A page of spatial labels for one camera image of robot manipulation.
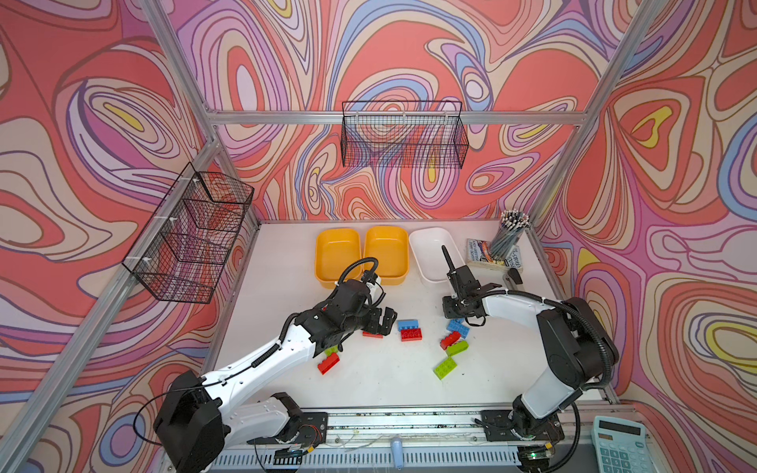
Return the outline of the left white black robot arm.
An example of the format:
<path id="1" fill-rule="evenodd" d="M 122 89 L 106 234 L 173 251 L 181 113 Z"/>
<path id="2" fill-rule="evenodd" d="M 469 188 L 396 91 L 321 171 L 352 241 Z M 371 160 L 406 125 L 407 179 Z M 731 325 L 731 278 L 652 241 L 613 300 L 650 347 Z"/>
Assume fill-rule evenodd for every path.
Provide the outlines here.
<path id="1" fill-rule="evenodd" d="M 282 374 L 340 347 L 354 332 L 388 335 L 396 312 L 374 269 L 342 274 L 328 297 L 287 317 L 280 334 L 236 362 L 206 374 L 178 376 L 165 395 L 153 430 L 177 472 L 203 472 L 227 447 L 263 439 L 316 447 L 325 435 L 285 392 L 248 400 Z"/>

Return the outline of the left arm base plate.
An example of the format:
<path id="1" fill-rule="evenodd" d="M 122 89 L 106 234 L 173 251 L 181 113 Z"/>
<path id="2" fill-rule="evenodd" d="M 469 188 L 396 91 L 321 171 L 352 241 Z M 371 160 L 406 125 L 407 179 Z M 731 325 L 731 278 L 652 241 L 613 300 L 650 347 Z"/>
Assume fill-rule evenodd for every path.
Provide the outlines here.
<path id="1" fill-rule="evenodd" d="M 317 447 L 326 441 L 329 415 L 325 411 L 305 412 L 287 422 L 274 437 L 250 439 L 248 445 L 303 445 Z"/>

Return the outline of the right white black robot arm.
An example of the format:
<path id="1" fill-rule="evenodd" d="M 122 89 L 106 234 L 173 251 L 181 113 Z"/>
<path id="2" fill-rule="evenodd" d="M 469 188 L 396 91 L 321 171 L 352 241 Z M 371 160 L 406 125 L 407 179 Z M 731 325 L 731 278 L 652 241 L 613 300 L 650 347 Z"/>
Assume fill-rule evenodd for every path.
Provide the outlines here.
<path id="1" fill-rule="evenodd" d="M 456 266 L 441 247 L 455 292 L 443 298 L 448 319 L 507 320 L 538 333 L 547 368 L 512 404 L 510 426 L 521 436 L 564 410 L 588 390 L 602 390 L 620 359 L 611 336 L 581 298 L 554 301 L 501 285 L 481 284 L 466 265 Z"/>

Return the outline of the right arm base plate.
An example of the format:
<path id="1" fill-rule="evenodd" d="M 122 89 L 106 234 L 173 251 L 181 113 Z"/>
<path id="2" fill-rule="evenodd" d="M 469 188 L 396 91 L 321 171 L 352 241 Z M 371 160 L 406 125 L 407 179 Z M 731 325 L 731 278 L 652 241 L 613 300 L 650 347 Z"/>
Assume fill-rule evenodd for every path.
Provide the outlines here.
<path id="1" fill-rule="evenodd" d="M 475 425 L 484 430 L 487 441 L 524 441 L 525 443 L 557 443 L 565 439 L 556 413 L 535 419 L 528 411 L 483 410 Z"/>

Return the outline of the blue lego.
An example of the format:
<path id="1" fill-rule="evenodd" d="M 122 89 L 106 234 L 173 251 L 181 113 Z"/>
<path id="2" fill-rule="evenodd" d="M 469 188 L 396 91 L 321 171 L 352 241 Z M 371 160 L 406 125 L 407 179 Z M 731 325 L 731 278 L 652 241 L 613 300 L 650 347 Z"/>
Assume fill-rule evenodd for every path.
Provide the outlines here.
<path id="1" fill-rule="evenodd" d="M 458 333 L 462 339 L 467 339 L 470 328 L 465 324 L 464 319 L 451 319 L 447 324 L 447 330 Z"/>
<path id="2" fill-rule="evenodd" d="M 416 319 L 399 320 L 396 325 L 397 329 L 400 331 L 414 330 L 419 328 L 419 323 Z"/>

